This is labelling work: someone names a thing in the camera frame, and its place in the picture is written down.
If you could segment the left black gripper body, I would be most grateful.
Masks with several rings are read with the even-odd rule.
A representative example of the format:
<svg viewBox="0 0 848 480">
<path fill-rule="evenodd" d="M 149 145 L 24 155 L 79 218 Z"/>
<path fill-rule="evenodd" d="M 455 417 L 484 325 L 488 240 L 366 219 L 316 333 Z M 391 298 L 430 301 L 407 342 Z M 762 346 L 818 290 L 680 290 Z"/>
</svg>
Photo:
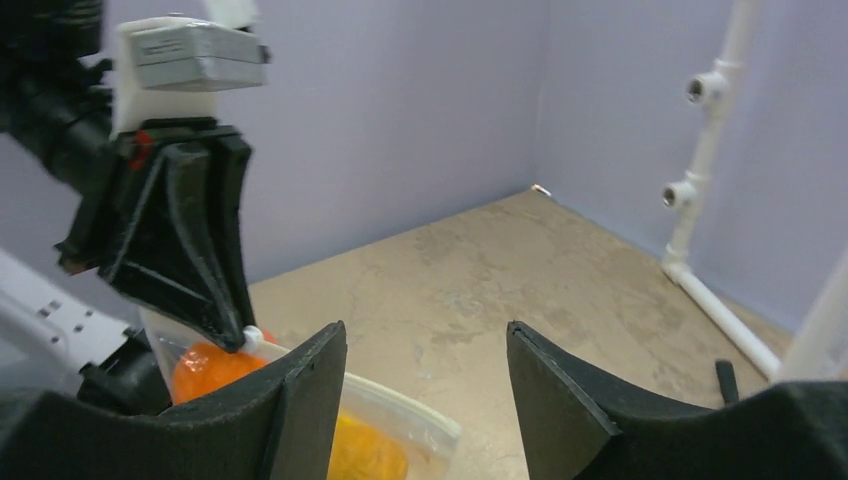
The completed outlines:
<svg viewBox="0 0 848 480">
<path fill-rule="evenodd" d="M 52 175 L 81 200 L 67 237 L 55 245 L 59 267 L 69 275 L 100 267 L 118 218 L 114 193 L 144 171 L 167 136 L 217 126 L 212 117 L 150 119 L 112 139 L 103 121 L 89 117 L 65 129 L 52 150 Z"/>
</svg>

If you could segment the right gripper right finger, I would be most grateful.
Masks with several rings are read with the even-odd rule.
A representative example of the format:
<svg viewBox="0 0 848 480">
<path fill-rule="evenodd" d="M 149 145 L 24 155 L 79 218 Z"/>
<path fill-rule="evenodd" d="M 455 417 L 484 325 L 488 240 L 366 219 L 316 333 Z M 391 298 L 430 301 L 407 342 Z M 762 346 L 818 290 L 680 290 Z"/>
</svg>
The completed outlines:
<svg viewBox="0 0 848 480">
<path fill-rule="evenodd" d="M 843 479 L 847 385 L 778 383 L 719 409 L 665 397 L 520 321 L 509 376 L 533 479 Z"/>
</svg>

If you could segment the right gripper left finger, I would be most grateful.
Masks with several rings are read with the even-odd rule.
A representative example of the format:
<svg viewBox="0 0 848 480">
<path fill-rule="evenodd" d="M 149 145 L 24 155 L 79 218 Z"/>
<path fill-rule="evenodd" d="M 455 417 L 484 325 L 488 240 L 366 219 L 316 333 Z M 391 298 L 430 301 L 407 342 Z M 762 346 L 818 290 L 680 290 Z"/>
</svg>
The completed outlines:
<svg viewBox="0 0 848 480">
<path fill-rule="evenodd" d="M 347 354 L 342 322 L 282 358 L 156 416 L 68 395 L 1 396 L 5 479 L 323 479 Z"/>
</svg>

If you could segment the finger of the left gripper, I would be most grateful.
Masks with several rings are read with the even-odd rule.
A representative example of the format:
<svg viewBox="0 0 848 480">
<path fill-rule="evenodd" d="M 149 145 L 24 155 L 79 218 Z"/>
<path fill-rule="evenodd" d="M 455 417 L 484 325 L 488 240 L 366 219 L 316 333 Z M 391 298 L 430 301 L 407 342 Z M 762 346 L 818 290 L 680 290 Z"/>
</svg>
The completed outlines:
<svg viewBox="0 0 848 480">
<path fill-rule="evenodd" d="M 210 139 L 207 180 L 209 227 L 241 329 L 254 325 L 241 242 L 240 205 L 252 148 L 239 133 Z"/>
<path fill-rule="evenodd" d="M 114 194 L 117 226 L 99 274 L 125 297 L 235 352 L 245 327 L 210 235 L 209 161 L 200 142 L 155 149 L 144 171 Z"/>
</svg>

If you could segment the orange fruit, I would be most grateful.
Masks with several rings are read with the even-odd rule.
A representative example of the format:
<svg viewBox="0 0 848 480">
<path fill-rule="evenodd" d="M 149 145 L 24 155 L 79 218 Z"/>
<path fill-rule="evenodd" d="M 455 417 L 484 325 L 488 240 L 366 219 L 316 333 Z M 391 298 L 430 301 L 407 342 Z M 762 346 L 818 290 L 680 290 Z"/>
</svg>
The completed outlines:
<svg viewBox="0 0 848 480">
<path fill-rule="evenodd" d="M 227 353 L 217 346 L 193 344 L 177 360 L 170 374 L 174 405 L 219 390 L 263 367 L 268 361 L 250 353 Z"/>
</svg>

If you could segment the clear zip top bag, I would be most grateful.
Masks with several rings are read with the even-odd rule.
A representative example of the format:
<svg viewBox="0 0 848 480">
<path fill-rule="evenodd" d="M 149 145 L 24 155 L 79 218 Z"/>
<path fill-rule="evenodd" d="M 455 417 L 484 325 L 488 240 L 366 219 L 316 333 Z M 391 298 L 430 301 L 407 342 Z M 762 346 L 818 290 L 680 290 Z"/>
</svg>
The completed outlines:
<svg viewBox="0 0 848 480">
<path fill-rule="evenodd" d="M 333 323 L 294 349 L 254 338 L 228 354 L 145 318 L 173 406 L 140 441 L 129 479 L 441 479 L 460 426 L 346 371 Z"/>
</svg>

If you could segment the yellow lemon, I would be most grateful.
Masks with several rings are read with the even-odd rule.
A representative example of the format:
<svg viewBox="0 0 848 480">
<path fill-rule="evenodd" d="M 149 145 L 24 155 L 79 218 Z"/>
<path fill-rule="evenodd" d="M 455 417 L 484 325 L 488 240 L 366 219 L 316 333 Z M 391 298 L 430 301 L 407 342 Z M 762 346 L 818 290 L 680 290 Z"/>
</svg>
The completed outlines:
<svg viewBox="0 0 848 480">
<path fill-rule="evenodd" d="M 328 480 L 403 480 L 408 469 L 398 442 L 348 411 L 339 413 Z"/>
</svg>

